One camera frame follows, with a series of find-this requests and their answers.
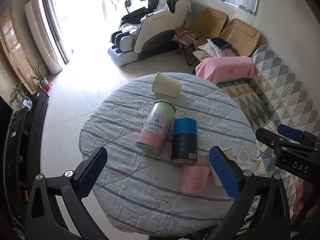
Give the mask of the white paper cup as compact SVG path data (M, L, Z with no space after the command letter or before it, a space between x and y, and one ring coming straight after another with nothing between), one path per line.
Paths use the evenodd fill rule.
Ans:
M213 146L207 155L215 186L223 186L233 176L225 159L220 155L219 150L221 148Z
M153 80L152 91L171 97L178 97L182 84L172 77L158 72Z

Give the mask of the triangle pattern sofa quilt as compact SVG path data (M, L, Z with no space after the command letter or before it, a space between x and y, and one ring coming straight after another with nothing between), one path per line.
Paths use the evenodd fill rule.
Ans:
M290 67L267 45L252 55L254 74L218 84L244 112L253 130L279 124L319 136L319 111Z

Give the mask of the pink paper note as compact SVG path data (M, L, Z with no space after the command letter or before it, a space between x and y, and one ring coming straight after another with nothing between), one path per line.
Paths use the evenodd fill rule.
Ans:
M210 168L203 166L185 166L181 192L188 195L201 195L207 185Z

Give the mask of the blue black tin can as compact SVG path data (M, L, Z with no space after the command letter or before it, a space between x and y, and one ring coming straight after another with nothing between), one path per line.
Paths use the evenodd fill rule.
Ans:
M179 118L174 121L171 162L177 166L194 165L198 157L197 121Z

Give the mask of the striped light blue tablecloth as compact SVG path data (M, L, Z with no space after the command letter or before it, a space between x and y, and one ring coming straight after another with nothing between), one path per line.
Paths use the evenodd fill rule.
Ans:
M216 225L233 200L208 179L198 196L182 193L183 169L171 160L172 136L161 152L149 154L136 140L158 99L172 103L177 118L197 121L198 163L206 166L213 146L231 148L243 170L254 171L257 142L245 114L211 82L186 73L170 73L182 85L178 97L152 91L154 75L137 78L109 95L85 122L79 149L88 158L104 147L107 163L93 193L110 223L118 230L158 237L185 236Z

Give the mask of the navy pillow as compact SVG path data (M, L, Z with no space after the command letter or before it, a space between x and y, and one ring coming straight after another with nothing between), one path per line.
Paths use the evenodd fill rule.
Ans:
M225 41L224 39L220 38L220 37L213 37L210 39L210 41L218 46L220 49L228 49L228 48L232 48L232 45Z

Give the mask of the patterned white pillow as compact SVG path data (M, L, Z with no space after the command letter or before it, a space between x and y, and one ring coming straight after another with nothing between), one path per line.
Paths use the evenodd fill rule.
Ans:
M235 57L236 54L231 48L221 49L215 45L211 40L208 40L206 44L198 46L198 49L207 53L210 57Z

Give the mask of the pink green tin can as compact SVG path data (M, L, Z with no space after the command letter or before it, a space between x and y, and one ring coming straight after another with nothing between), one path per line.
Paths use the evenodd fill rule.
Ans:
M166 100L156 100L136 141L136 146L148 153L159 153L163 147L176 108Z

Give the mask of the small folding side table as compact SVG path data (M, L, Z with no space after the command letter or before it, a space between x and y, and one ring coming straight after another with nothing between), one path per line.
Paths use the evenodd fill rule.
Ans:
M180 44L180 48L178 49L178 51L176 51L176 54L183 53L188 66L191 67L196 62L196 59L193 62L190 62L186 51L188 49L192 49L193 51L195 51L196 47L199 44L202 45L204 41L197 37L195 33L187 30L183 30L179 33L176 32L174 38L175 41L177 41Z

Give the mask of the tan folding chair left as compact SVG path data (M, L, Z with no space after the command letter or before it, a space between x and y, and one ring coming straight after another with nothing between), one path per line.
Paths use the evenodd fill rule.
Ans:
M208 39L217 37L221 33L227 20L228 15L226 13L213 8L206 8L191 26L176 28L175 33L182 32L183 30L191 31L206 42Z

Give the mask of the potted plant near cabinet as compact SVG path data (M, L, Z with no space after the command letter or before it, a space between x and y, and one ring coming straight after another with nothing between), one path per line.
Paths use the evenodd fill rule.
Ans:
M27 108L28 111L32 110L33 102L29 92L25 89L23 83L19 82L11 93L11 101L16 102L20 109Z

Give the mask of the potted plant red pot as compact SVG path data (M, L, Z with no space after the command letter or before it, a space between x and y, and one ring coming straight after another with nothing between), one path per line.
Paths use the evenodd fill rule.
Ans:
M35 65L31 65L31 70L32 70L31 78L33 80L39 81L40 87L46 93L49 93L53 88L53 84L49 83L49 81L47 80L46 76L43 74L42 69L39 66L39 64L37 64L36 66Z

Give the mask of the white massage chair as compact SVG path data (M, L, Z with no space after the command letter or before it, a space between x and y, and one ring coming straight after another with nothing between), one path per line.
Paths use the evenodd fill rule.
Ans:
M108 54L118 67L177 50L176 30L183 27L189 0L148 0L148 6L123 16L111 34Z

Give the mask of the white standing air conditioner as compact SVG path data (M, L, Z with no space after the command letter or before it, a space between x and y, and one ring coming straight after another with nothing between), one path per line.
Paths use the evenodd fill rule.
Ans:
M50 31L42 0L30 0L25 6L30 31L52 75L63 70L62 58Z

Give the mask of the grey curtain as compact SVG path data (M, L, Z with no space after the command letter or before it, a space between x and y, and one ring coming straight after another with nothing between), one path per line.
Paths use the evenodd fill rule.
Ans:
M49 24L49 28L52 33L57 50L59 51L64 64L68 64L69 58L61 39L61 30L60 30L60 26L57 20L57 15L54 9L53 0L42 0L42 1L43 1L46 18Z

